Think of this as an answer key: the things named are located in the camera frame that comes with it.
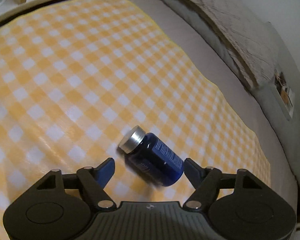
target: yellow and white gingham cloth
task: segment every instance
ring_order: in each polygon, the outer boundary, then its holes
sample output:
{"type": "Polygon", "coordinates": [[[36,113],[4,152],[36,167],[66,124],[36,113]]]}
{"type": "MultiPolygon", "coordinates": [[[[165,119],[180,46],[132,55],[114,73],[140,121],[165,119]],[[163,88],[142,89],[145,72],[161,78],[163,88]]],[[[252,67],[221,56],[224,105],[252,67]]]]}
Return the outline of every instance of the yellow and white gingham cloth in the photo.
{"type": "Polygon", "coordinates": [[[180,47],[128,0],[71,0],[0,28],[0,239],[7,206],[53,168],[74,173],[108,157],[117,202],[183,203],[185,175],[154,188],[117,153],[135,125],[182,159],[270,185],[257,136],[180,47]]]}

